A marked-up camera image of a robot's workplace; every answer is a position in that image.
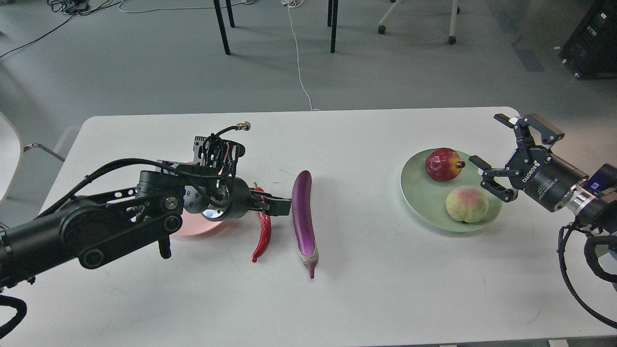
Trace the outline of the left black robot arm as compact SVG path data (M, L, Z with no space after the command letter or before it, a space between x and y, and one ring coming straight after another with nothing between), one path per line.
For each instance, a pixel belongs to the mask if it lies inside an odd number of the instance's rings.
M182 214L201 214L212 222L240 219L248 211L267 216L290 213L291 199L250 187L237 176L245 147L225 140L229 131L248 131L243 121L197 136L191 164L139 158L114 160L87 175L46 211L28 223L1 231L1 288L78 259L96 269L153 242L163 259L171 257L170 235L183 225ZM131 165L152 165L141 171L135 187L98 195L77 192L112 171Z

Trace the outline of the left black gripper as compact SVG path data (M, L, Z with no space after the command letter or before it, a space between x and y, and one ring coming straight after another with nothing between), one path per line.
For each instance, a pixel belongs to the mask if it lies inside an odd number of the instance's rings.
M268 216L290 215L292 200L273 196L264 191L253 191L249 185L236 176L233 186L227 186L222 207L210 205L201 215L212 222L240 219L248 211L257 211Z

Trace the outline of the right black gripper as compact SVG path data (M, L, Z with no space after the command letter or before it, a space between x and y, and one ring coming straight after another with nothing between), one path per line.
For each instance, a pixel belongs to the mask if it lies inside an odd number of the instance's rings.
M563 208L573 187L582 186L589 178L588 174L549 151L564 138L564 132L539 114L524 117L495 114L494 119L514 131L517 148L512 156L512 169L496 169L479 156L469 157L481 171L480 186L506 203L516 200L518 190L522 190L549 212ZM540 134L540 144L535 142L531 128ZM512 187L499 184L498 176L512 177Z

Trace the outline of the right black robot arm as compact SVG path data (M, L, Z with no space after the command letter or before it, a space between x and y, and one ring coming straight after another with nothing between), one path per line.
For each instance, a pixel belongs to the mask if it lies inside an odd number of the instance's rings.
M583 253L595 276L616 283L616 275L602 268L596 250L616 251L616 167L604 164L588 175L553 153L551 147L564 132L537 114L494 118L511 128L516 148L503 168L494 168L478 156L470 162L481 171L481 187L503 202L515 200L520 191L549 212L569 209L573 222L558 231L558 263L565 285L574 299L595 319L615 328L616 322L593 310L575 291L565 264L565 251L573 231L586 236Z

